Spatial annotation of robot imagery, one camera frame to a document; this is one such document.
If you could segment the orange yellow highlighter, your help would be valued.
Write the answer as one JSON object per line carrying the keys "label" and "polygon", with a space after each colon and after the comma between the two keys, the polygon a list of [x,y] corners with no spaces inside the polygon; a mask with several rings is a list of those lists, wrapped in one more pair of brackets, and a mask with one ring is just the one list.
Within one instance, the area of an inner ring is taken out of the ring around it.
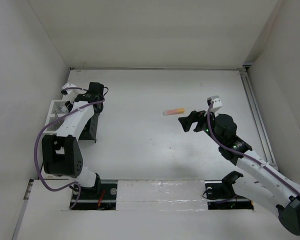
{"label": "orange yellow highlighter", "polygon": [[185,108],[176,108],[176,109],[166,110],[162,114],[164,116],[171,116],[171,115],[183,114],[184,112],[185,112]]}

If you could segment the jar of paper clips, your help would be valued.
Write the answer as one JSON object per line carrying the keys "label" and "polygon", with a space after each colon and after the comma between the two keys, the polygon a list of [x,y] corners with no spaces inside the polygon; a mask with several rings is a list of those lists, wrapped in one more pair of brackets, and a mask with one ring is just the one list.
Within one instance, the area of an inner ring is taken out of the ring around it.
{"label": "jar of paper clips", "polygon": [[62,113],[64,113],[64,114],[67,114],[67,113],[68,113],[68,109],[67,109],[66,106],[62,106],[62,107],[60,108],[60,111],[61,111]]}

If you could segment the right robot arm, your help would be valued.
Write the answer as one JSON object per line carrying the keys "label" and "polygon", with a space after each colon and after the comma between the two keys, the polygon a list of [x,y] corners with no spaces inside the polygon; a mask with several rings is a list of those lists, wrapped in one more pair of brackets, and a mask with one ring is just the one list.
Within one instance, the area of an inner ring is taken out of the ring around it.
{"label": "right robot arm", "polygon": [[237,125],[230,115],[194,110],[178,121],[184,132],[196,124],[194,132],[205,132],[216,142],[226,160],[260,183],[260,186],[248,187],[238,182],[243,174],[233,171],[228,175],[230,179],[221,184],[225,196],[233,197],[242,188],[243,196],[269,209],[286,230],[300,236],[300,185],[274,169],[238,137]]}

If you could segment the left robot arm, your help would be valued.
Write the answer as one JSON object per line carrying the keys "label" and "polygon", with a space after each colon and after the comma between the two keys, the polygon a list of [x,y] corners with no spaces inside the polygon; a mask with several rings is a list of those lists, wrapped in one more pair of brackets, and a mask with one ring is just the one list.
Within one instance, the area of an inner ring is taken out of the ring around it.
{"label": "left robot arm", "polygon": [[84,188],[90,198],[101,194],[100,176],[84,165],[79,141],[96,141],[100,113],[108,88],[90,82],[88,89],[67,83],[61,93],[67,98],[59,128],[42,138],[43,169],[46,174],[69,177]]}

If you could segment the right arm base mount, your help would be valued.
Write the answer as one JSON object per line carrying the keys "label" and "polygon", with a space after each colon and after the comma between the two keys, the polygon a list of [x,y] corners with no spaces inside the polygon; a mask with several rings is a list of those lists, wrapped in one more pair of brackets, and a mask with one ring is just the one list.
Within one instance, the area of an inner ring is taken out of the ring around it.
{"label": "right arm base mount", "polygon": [[234,191],[233,185],[242,177],[242,173],[232,171],[221,180],[205,180],[202,197],[207,200],[208,210],[254,210],[251,200]]}

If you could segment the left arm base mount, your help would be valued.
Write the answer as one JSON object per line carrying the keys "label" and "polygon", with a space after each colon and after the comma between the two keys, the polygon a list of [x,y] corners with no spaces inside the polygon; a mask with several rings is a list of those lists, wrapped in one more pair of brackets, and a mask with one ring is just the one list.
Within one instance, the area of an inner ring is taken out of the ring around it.
{"label": "left arm base mount", "polygon": [[71,210],[78,211],[114,211],[117,204],[118,181],[101,180],[100,193],[95,193],[87,188],[81,188],[80,195],[77,185],[70,187],[72,196],[69,206]]}

